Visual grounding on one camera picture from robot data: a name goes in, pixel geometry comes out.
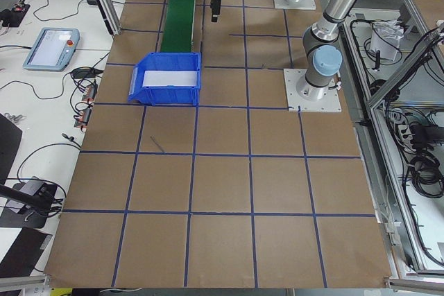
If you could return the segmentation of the green conveyor belt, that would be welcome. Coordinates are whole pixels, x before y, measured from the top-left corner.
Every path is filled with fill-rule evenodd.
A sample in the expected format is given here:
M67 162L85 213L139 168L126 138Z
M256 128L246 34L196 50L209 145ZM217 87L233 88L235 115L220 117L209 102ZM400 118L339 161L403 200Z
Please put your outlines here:
M193 51L196 0L168 0L161 52Z

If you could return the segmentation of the white foam pad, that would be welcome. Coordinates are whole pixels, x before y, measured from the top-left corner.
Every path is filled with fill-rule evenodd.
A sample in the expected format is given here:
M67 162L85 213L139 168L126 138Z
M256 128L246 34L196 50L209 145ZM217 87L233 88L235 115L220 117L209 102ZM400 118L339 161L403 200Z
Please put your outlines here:
M144 73L143 87L193 87L198 83L197 71L154 71Z

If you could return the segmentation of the white crumpled bag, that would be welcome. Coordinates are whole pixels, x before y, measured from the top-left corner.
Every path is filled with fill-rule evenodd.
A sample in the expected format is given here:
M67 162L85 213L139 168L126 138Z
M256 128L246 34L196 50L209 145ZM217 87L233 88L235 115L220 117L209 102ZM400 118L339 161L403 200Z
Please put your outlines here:
M383 60L395 61L400 52L400 40L404 37L404 30L396 20L374 21L371 25L372 37L370 52Z

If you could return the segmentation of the near teach pendant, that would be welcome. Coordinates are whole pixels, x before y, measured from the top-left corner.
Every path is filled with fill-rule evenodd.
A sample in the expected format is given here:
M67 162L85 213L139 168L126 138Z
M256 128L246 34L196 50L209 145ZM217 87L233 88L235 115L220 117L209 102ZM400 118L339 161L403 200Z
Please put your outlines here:
M76 28L48 28L40 31L23 68L31 71L62 71L70 63L80 41Z

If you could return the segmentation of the left blue plastic bin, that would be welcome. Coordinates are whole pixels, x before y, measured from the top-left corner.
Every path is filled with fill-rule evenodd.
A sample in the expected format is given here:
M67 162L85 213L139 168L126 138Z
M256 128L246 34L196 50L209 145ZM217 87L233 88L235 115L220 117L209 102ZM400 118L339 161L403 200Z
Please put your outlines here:
M193 87L143 87L144 73L154 71L197 71L198 83ZM197 105L201 89L200 53L149 53L133 68L128 101L146 105L190 104Z

